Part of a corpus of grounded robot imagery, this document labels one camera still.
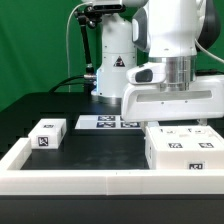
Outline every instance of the green screen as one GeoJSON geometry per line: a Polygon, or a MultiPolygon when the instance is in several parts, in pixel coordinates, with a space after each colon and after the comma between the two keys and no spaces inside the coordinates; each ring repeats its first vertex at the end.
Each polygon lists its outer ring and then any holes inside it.
{"type": "MultiPolygon", "coordinates": [[[[224,1],[214,1],[224,26],[224,1]]],[[[21,96],[46,92],[67,78],[66,26],[78,0],[0,0],[0,110],[21,96]]],[[[135,9],[122,16],[130,19],[135,9]]],[[[89,30],[93,64],[101,63],[100,29],[89,30]]],[[[71,75],[85,72],[80,28],[75,18],[70,27],[71,75]]],[[[224,31],[209,49],[224,58],[224,31]]],[[[139,53],[138,63],[147,55],[139,53]]],[[[224,70],[219,62],[198,54],[197,68],[224,70]]],[[[73,91],[82,91],[82,86],[73,91]]]]}

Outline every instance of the cable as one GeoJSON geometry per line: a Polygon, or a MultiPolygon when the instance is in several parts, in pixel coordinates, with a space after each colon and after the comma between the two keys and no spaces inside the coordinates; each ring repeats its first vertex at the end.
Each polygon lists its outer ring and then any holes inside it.
{"type": "Polygon", "coordinates": [[[224,60],[223,60],[223,59],[221,59],[221,58],[217,57],[216,55],[214,55],[214,54],[208,52],[207,50],[205,50],[205,49],[198,43],[198,41],[197,41],[196,39],[195,39],[195,44],[196,44],[196,46],[197,46],[201,51],[203,51],[203,52],[204,52],[205,54],[207,54],[209,57],[211,57],[211,58],[213,58],[213,59],[215,59],[215,60],[217,60],[217,61],[219,61],[219,62],[221,62],[221,63],[224,64],[224,60]]]}
{"type": "Polygon", "coordinates": [[[218,71],[217,69],[200,69],[196,71],[196,76],[217,75],[217,74],[224,74],[224,72],[218,71]]]}
{"type": "Polygon", "coordinates": [[[67,64],[68,64],[68,78],[71,77],[71,66],[70,66],[70,55],[69,55],[69,27],[70,27],[70,23],[71,23],[71,19],[73,14],[75,13],[75,11],[80,8],[81,6],[85,6],[85,5],[91,5],[92,2],[85,2],[82,4],[77,5],[72,12],[69,15],[68,18],[68,22],[67,22],[67,28],[66,28],[66,55],[67,55],[67,64]]]}
{"type": "Polygon", "coordinates": [[[62,87],[62,86],[74,86],[74,85],[92,85],[92,83],[84,83],[84,82],[64,83],[64,84],[55,86],[49,91],[49,93],[54,93],[59,87],[62,87]]]}
{"type": "Polygon", "coordinates": [[[51,88],[49,90],[50,93],[53,93],[58,87],[60,87],[61,85],[65,84],[66,82],[69,82],[69,81],[72,81],[72,80],[75,80],[75,79],[83,79],[84,76],[83,75],[80,75],[80,76],[73,76],[73,77],[70,77],[70,78],[67,78],[63,81],[61,81],[60,83],[58,83],[56,86],[54,86],[53,88],[51,88]]]}

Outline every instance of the white cube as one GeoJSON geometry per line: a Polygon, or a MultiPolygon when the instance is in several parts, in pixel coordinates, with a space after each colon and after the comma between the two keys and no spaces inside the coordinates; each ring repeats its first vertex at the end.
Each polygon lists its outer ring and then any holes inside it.
{"type": "Polygon", "coordinates": [[[146,128],[150,169],[223,169],[224,140],[210,126],[146,128]]]}
{"type": "Polygon", "coordinates": [[[66,131],[66,119],[41,119],[28,135],[32,149],[57,149],[66,131]]]}

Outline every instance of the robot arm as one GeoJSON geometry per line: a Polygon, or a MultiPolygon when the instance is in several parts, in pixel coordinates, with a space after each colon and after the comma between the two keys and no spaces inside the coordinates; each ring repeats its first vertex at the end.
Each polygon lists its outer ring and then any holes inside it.
{"type": "Polygon", "coordinates": [[[148,0],[93,0],[93,6],[119,6],[125,5],[127,7],[142,7],[148,0]]]}
{"type": "Polygon", "coordinates": [[[124,120],[222,117],[221,79],[195,77],[195,39],[209,47],[219,32],[212,0],[149,0],[133,18],[134,43],[148,52],[149,62],[127,72],[124,120]]]}

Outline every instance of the black tabletop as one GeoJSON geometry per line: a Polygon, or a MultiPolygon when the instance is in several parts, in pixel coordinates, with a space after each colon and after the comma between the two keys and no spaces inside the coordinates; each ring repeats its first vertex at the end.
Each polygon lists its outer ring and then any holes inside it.
{"type": "MultiPolygon", "coordinates": [[[[0,152],[27,137],[41,118],[66,118],[68,131],[59,149],[33,150],[24,170],[147,169],[141,130],[74,129],[79,115],[119,115],[120,110],[83,93],[25,95],[0,113],[0,152]]],[[[223,135],[223,119],[209,124],[223,135]]],[[[223,195],[0,196],[0,222],[16,224],[222,224],[223,210],[223,195]]]]}

